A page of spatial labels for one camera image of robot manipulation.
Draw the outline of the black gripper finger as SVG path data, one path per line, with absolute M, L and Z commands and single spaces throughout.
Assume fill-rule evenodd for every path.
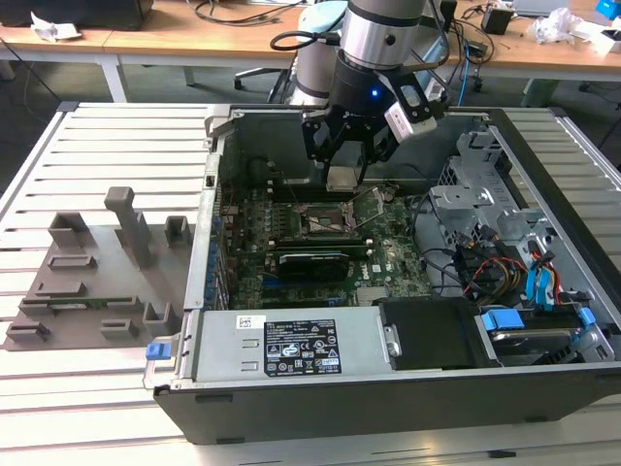
M 301 124 L 308 159 L 328 170 L 344 142 L 343 110 L 306 111 L 302 113 Z
M 378 134 L 378 141 L 374 137 L 368 137 L 362 142 L 361 161 L 362 168 L 359 174 L 359 183 L 365 179 L 367 169 L 379 161 L 386 162 L 394 154 L 399 143 L 391 130 L 386 129 L 382 134 Z

